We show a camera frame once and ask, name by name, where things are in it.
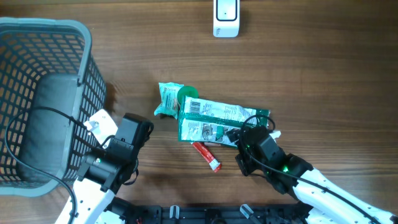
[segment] brown wooden surface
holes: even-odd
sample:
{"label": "brown wooden surface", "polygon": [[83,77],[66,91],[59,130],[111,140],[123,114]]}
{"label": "brown wooden surface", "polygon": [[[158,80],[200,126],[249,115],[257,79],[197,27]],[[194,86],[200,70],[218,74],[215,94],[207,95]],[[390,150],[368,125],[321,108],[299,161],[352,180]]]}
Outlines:
{"label": "brown wooden surface", "polygon": [[[212,2],[3,6],[2,16],[82,21],[108,84],[107,109],[153,120],[136,205],[291,203],[259,177],[243,177],[236,151],[211,148],[214,174],[177,141],[177,121],[153,115],[158,82],[202,98],[272,111],[278,143],[374,206],[398,213],[398,5],[378,1],[243,1],[235,39],[212,35]],[[52,223],[67,197],[1,197],[0,222]]]}

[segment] plastic package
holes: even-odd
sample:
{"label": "plastic package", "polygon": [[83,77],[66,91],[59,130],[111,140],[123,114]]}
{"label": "plastic package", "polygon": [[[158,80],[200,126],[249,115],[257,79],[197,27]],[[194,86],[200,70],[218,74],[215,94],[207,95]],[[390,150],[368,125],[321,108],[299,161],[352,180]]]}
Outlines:
{"label": "plastic package", "polygon": [[159,113],[173,116],[175,119],[178,117],[178,91],[184,85],[176,83],[159,83],[160,97],[162,102],[155,110],[155,116]]}
{"label": "plastic package", "polygon": [[[213,142],[236,147],[226,133],[239,129],[245,120],[255,114],[269,116],[269,110],[243,108],[210,100],[186,96],[178,119],[178,140]],[[265,118],[253,118],[248,125],[268,125]]]}

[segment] wooden tabletop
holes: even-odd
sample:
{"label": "wooden tabletop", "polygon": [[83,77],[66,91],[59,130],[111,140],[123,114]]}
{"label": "wooden tabletop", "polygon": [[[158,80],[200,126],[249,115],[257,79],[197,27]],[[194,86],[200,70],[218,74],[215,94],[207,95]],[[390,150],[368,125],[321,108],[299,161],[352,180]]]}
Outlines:
{"label": "wooden tabletop", "polygon": [[[214,174],[177,121],[154,116],[158,82],[200,97],[270,109],[285,152],[360,199],[398,213],[398,4],[383,1],[242,1],[234,39],[213,37],[213,2],[2,6],[0,16],[74,19],[93,36],[106,108],[151,119],[140,176],[118,197],[136,205],[294,203],[260,177],[243,177],[237,151],[212,147]],[[1,197],[1,223],[53,223],[68,194]]]}

